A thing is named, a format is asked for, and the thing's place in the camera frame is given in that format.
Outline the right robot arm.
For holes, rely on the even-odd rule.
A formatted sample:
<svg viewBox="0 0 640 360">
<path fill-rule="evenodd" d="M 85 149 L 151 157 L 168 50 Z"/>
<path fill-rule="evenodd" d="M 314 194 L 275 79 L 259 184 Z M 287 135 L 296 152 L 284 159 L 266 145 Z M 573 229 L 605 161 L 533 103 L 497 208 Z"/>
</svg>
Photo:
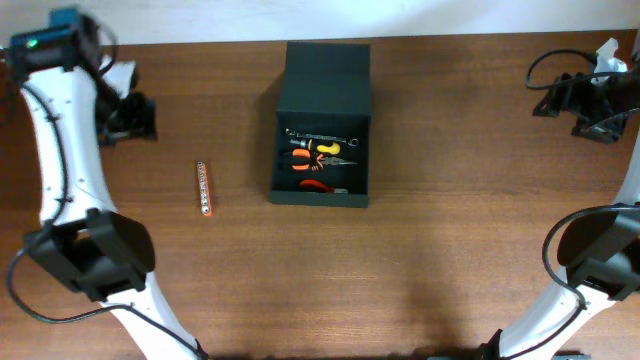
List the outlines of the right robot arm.
<svg viewBox="0 0 640 360">
<path fill-rule="evenodd" d="M 617 142 L 639 110 L 639 70 L 563 74 L 542 86 L 533 115 L 576 117 L 572 135 Z M 552 359 L 591 318 L 639 290 L 639 154 L 631 156 L 614 202 L 559 220 L 542 261 L 551 282 L 514 324 L 482 345 L 485 359 Z"/>
</svg>

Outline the small red cutting pliers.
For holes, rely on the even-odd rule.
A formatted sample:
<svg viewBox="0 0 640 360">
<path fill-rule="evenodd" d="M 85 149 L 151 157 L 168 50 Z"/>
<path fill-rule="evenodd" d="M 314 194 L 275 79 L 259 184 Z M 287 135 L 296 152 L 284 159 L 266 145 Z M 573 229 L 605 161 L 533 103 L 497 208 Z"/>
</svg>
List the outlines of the small red cutting pliers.
<svg viewBox="0 0 640 360">
<path fill-rule="evenodd" d="M 326 185 L 318 180 L 304 179 L 299 183 L 299 187 L 308 192 L 328 193 L 328 194 L 348 194 L 345 188 L 336 188 Z"/>
</svg>

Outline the orange bit holder strip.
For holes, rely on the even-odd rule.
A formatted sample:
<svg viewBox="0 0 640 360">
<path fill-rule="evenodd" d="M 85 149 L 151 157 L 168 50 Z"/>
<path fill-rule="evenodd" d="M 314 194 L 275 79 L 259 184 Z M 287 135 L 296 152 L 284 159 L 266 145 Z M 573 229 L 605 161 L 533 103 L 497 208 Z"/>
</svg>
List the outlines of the orange bit holder strip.
<svg viewBox="0 0 640 360">
<path fill-rule="evenodd" d="M 211 216 L 213 214 L 213 207 L 210 199 L 210 189 L 208 184 L 206 164 L 202 161 L 198 161 L 196 163 L 196 169 L 198 175 L 201 213 L 204 216 Z"/>
</svg>

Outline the orange black needle-nose pliers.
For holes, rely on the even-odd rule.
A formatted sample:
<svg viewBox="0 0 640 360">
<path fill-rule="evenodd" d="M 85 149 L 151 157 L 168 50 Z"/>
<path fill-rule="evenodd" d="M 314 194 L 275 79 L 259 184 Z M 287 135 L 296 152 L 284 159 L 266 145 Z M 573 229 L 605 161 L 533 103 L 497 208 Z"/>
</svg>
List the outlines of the orange black needle-nose pliers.
<svg viewBox="0 0 640 360">
<path fill-rule="evenodd" d="M 328 166 L 356 165 L 356 162 L 297 148 L 284 152 L 280 157 L 279 164 L 285 169 L 295 172 L 317 172 Z"/>
</svg>

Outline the black box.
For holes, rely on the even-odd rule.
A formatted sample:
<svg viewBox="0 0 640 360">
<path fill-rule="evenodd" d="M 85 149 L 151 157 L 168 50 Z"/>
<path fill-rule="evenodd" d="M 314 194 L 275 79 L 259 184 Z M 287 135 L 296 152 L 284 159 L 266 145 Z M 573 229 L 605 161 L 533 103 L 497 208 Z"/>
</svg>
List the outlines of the black box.
<svg viewBox="0 0 640 360">
<path fill-rule="evenodd" d="M 269 199 L 279 205 L 366 208 L 369 204 L 369 148 L 372 121 L 370 47 L 366 44 L 290 42 L 276 107 L 276 137 Z M 285 129 L 357 138 L 359 145 L 336 142 L 335 156 L 356 165 L 328 166 L 317 172 L 295 172 L 279 164 L 281 155 L 297 149 Z M 348 194 L 308 192 L 304 179 L 345 188 Z"/>
</svg>

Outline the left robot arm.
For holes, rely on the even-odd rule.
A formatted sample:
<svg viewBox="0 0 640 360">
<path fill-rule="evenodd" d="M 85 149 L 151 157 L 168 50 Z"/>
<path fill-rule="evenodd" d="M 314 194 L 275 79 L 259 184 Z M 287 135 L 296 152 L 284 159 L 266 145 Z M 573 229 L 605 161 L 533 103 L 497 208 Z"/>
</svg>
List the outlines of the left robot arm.
<svg viewBox="0 0 640 360">
<path fill-rule="evenodd" d="M 10 75 L 26 101 L 41 174 L 40 228 L 20 257 L 114 315 L 149 359 L 202 359 L 155 276 L 152 239 L 111 198 L 100 150 L 157 136 L 155 104 L 136 88 L 132 61 L 102 51 L 107 28 L 75 6 L 54 9 L 45 28 L 10 39 Z"/>
</svg>

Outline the silver blue wrench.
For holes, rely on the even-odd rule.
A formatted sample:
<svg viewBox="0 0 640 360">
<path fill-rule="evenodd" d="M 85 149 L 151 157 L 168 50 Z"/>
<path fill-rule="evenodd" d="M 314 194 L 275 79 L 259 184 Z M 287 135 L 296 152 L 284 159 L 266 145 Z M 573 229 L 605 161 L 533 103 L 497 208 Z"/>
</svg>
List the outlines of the silver blue wrench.
<svg viewBox="0 0 640 360">
<path fill-rule="evenodd" d="M 359 145 L 359 140 L 357 138 L 348 139 L 348 138 L 344 138 L 344 137 L 337 137 L 337 136 L 331 136 L 331 135 L 320 135 L 320 134 L 303 133 L 303 132 L 298 132 L 298 131 L 296 131 L 294 129 L 290 129 L 290 128 L 286 128 L 285 129 L 285 134 L 287 136 L 296 137 L 296 138 L 339 142 L 339 143 L 344 143 L 344 144 L 346 144 L 348 146 L 351 146 L 351 147 L 356 147 L 356 146 Z"/>
</svg>

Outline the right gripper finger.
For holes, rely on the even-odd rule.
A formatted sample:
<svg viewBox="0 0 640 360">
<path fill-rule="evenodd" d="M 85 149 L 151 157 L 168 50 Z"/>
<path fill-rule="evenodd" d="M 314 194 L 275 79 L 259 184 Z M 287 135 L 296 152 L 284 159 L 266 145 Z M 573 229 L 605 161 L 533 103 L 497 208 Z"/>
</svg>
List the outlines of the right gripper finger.
<svg viewBox="0 0 640 360">
<path fill-rule="evenodd" d="M 628 116 L 616 115 L 606 119 L 578 119 L 571 135 L 603 144 L 612 144 L 624 134 Z"/>
<path fill-rule="evenodd" d="M 533 108 L 532 115 L 534 117 L 557 118 L 561 112 L 566 110 L 567 95 L 567 86 L 549 88 L 542 100 Z"/>
</svg>

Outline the yellow black screwdriver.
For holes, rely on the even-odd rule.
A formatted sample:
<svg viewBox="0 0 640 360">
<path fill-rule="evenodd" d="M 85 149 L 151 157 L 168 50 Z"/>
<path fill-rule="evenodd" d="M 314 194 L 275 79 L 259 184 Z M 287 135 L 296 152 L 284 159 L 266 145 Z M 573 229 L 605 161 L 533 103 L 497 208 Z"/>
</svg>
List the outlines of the yellow black screwdriver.
<svg viewBox="0 0 640 360">
<path fill-rule="evenodd" d="M 289 140 L 289 143 L 297 148 L 302 148 L 325 155 L 338 155 L 341 150 L 340 145 L 336 142 L 327 142 L 315 139 L 292 138 Z"/>
</svg>

